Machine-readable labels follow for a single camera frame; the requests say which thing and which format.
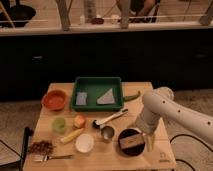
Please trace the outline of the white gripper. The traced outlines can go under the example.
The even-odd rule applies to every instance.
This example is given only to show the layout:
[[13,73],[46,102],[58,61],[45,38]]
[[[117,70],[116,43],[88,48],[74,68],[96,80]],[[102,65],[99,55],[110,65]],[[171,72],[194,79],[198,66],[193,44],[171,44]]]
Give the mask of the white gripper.
[[145,134],[150,134],[146,136],[147,150],[151,151],[154,148],[155,135],[153,134],[156,130],[156,124],[148,122],[145,119],[137,118],[135,125]]

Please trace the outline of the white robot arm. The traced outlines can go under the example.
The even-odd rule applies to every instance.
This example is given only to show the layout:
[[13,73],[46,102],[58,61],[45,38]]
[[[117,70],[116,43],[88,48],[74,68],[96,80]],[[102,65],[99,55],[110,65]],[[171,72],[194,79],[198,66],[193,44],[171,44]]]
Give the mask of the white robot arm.
[[200,142],[213,152],[213,117],[184,107],[174,101],[169,87],[146,91],[142,96],[143,108],[137,115],[135,126],[145,134],[152,135],[161,117],[169,118],[194,133]]

